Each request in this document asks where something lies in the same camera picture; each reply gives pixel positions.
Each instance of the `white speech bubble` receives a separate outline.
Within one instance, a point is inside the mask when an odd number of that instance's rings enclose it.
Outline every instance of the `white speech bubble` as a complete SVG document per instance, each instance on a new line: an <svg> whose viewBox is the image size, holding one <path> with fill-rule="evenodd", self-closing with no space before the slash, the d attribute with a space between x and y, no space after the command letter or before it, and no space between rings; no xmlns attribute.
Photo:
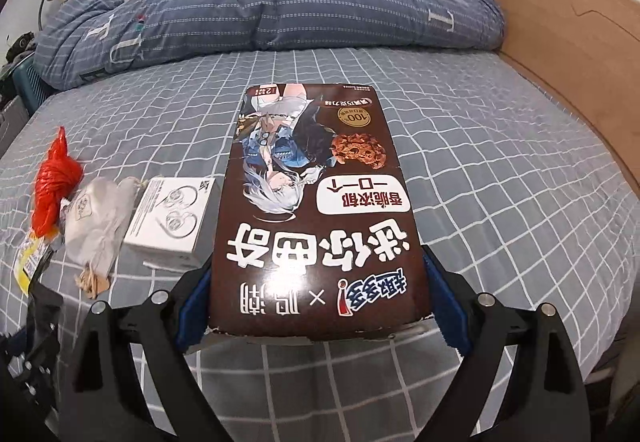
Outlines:
<svg viewBox="0 0 640 442"><path fill-rule="evenodd" d="M337 175L323 178L316 192L323 215L404 213L411 209L400 181L391 175Z"/></svg>

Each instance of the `blue gripper pad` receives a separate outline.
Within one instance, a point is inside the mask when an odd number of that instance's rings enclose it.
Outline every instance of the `blue gripper pad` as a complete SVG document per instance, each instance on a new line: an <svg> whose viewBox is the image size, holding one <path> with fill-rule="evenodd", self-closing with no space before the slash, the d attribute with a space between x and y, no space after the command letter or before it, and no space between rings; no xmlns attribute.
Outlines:
<svg viewBox="0 0 640 442"><path fill-rule="evenodd" d="M432 260L425 250L424 268L429 278L429 292L431 295L431 308L440 332L447 345L456 348L461 356L471 352L472 342L469 338L468 317L460 306L452 289L444 278L444 269L440 263Z"/></svg>
<svg viewBox="0 0 640 442"><path fill-rule="evenodd" d="M175 346L181 353L186 352L189 346L198 344L207 329L210 286L211 268L209 267L178 313Z"/></svg>

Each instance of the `white box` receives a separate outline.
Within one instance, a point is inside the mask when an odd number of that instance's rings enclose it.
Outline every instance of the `white box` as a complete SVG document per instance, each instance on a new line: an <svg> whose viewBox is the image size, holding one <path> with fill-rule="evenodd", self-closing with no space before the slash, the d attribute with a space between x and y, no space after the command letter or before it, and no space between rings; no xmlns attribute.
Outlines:
<svg viewBox="0 0 640 442"><path fill-rule="evenodd" d="M190 269L213 252L220 189L213 178L154 177L123 244L153 265Z"/></svg>

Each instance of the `brown box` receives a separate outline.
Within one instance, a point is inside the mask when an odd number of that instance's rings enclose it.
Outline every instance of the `brown box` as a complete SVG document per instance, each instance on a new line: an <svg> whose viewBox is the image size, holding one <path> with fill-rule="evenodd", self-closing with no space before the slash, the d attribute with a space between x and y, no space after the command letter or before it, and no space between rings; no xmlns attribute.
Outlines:
<svg viewBox="0 0 640 442"><path fill-rule="evenodd" d="M430 314L414 216L372 87L247 90L212 266L214 332L379 338Z"/></svg>

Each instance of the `x symbol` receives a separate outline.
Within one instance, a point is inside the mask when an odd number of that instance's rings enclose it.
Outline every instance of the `x symbol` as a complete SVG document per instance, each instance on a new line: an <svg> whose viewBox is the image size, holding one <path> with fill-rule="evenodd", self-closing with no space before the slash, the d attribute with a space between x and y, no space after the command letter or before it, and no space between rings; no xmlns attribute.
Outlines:
<svg viewBox="0 0 640 442"><path fill-rule="evenodd" d="M326 305L326 303L324 302L324 300L322 300L322 298L320 297L322 295L322 293L324 293L324 289L322 289L320 292L318 292L317 294L314 294L313 292L309 291L309 294L311 294L314 298L311 300L311 303L309 303L309 306L311 306L313 303L315 303L316 301L319 301L320 303L322 303L323 305Z"/></svg>

